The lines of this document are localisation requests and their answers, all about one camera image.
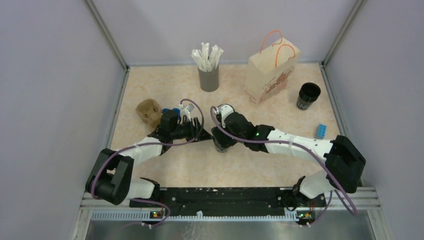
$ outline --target table surface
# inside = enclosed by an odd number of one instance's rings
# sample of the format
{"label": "table surface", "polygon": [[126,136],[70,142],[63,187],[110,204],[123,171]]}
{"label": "table surface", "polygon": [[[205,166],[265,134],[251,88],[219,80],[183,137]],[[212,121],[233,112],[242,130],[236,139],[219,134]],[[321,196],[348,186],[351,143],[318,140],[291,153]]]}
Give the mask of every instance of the table surface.
{"label": "table surface", "polygon": [[[141,141],[150,133],[136,114],[136,106],[155,99],[162,108],[177,108],[181,99],[199,104],[205,115],[204,128],[214,126],[210,107],[230,104],[253,125],[271,125],[284,132],[314,138],[319,124],[327,126],[325,139],[339,134],[334,112],[320,67],[317,63],[299,63],[288,78],[287,88],[255,107],[244,93],[247,65],[221,65],[220,86],[204,92],[199,86],[197,67],[131,67],[111,148],[120,149]],[[321,95],[308,110],[296,107],[302,84],[312,82]],[[194,111],[192,117],[199,117]],[[164,155],[134,167],[133,178],[149,178],[161,187],[282,187],[292,186],[301,176],[320,170],[317,164],[289,155],[253,152],[236,144],[227,152],[215,150],[212,141],[171,147]]]}

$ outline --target blue block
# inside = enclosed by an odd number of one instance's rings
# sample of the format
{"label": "blue block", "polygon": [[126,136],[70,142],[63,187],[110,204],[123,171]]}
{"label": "blue block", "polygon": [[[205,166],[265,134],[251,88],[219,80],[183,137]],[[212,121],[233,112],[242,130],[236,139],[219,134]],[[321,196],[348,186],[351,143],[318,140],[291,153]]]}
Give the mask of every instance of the blue block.
{"label": "blue block", "polygon": [[327,130],[326,125],[324,124],[318,125],[318,127],[316,128],[315,138],[324,139],[324,137],[326,136],[326,130]]}
{"label": "blue block", "polygon": [[[164,114],[165,112],[167,112],[169,110],[171,110],[171,109],[169,109],[169,108],[162,109],[162,114]],[[181,118],[181,116],[180,116],[180,110],[178,108],[173,108],[172,110],[174,110],[178,114],[178,119],[180,119]]]}

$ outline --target gray cup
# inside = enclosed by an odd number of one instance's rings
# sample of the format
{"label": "gray cup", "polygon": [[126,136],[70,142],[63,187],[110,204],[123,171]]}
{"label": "gray cup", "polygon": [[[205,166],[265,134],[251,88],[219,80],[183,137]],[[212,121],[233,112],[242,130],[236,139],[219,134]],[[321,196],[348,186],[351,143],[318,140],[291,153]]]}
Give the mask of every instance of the gray cup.
{"label": "gray cup", "polygon": [[215,70],[205,72],[197,68],[199,72],[200,88],[205,92],[213,92],[220,86],[220,66]]}

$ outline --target brown paper bag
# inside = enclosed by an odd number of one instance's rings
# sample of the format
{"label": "brown paper bag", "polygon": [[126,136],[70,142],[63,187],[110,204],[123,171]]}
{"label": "brown paper bag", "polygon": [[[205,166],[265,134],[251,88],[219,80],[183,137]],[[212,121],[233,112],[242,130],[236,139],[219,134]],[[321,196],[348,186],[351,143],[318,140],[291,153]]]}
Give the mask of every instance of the brown paper bag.
{"label": "brown paper bag", "polygon": [[[278,32],[281,39],[264,48],[268,36]],[[283,37],[279,30],[268,33],[260,51],[249,57],[244,92],[255,106],[286,88],[288,77],[295,70],[300,50]]]}

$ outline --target light purple wall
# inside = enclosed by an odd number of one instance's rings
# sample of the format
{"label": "light purple wall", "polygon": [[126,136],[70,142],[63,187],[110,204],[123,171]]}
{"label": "light purple wall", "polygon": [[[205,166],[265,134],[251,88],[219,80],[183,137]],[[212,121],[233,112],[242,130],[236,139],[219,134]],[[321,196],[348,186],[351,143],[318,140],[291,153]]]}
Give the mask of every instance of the light purple wall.
{"label": "light purple wall", "polygon": [[368,1],[329,66],[395,239],[423,239],[424,1]]}
{"label": "light purple wall", "polygon": [[124,71],[84,1],[0,6],[0,239],[69,239]]}
{"label": "light purple wall", "polygon": [[[94,0],[130,65],[192,63],[201,42],[223,62],[247,62],[278,29],[301,61],[321,61],[356,0]],[[276,41],[278,34],[268,44]]]}

